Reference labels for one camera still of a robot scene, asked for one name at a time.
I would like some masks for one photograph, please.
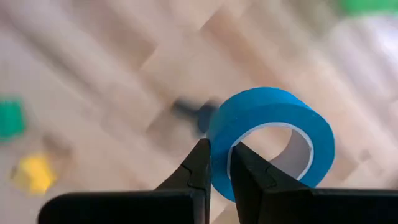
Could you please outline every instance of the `wooden floor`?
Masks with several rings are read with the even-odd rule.
[[[153,189],[198,140],[172,102],[255,86],[288,90],[331,124],[336,159],[321,187],[397,187],[397,22],[348,19],[331,2],[0,0],[0,96],[22,98],[29,119],[0,145],[3,222],[35,223],[65,192]],[[284,133],[249,144],[282,149]],[[54,148],[48,139],[72,153],[54,187],[27,195],[10,171]],[[211,221],[238,222],[215,191]]]

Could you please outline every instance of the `green toy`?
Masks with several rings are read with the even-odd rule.
[[[349,15],[398,12],[398,0],[340,0],[340,4]]]
[[[0,98],[0,141],[8,141],[25,130],[22,102],[17,99]]]

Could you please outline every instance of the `blue tape roll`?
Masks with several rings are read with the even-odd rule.
[[[318,185],[333,163],[333,133],[318,113],[284,90],[261,87],[243,91],[220,106],[210,121],[207,134],[211,144],[212,184],[221,195],[233,202],[227,169],[230,149],[251,131],[267,124],[284,124],[307,140],[310,158],[307,158],[306,168],[297,177],[303,184],[309,187]]]

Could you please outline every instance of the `blurry object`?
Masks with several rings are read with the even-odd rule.
[[[35,153],[22,158],[14,168],[11,179],[22,189],[31,194],[44,194],[57,179],[47,155]]]
[[[201,136],[209,129],[210,118],[218,107],[219,104],[210,100],[202,106],[197,106],[188,100],[178,99],[174,102],[171,110],[174,114],[191,120],[197,134]]]
[[[146,136],[175,162],[181,162],[189,153],[187,149],[198,141],[191,122],[181,119],[179,114],[176,116],[170,108],[158,114],[148,127]]]
[[[44,149],[23,157],[13,168],[11,180],[33,195],[42,195],[65,172],[71,158],[70,148],[53,134],[42,138]]]
[[[398,12],[398,0],[341,0],[340,4],[349,15]]]
[[[0,99],[0,141],[7,141],[25,131],[25,117],[20,100]]]

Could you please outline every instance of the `yellow block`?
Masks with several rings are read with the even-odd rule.
[[[47,156],[36,153],[22,158],[14,169],[12,180],[31,194],[44,194],[57,180]]]

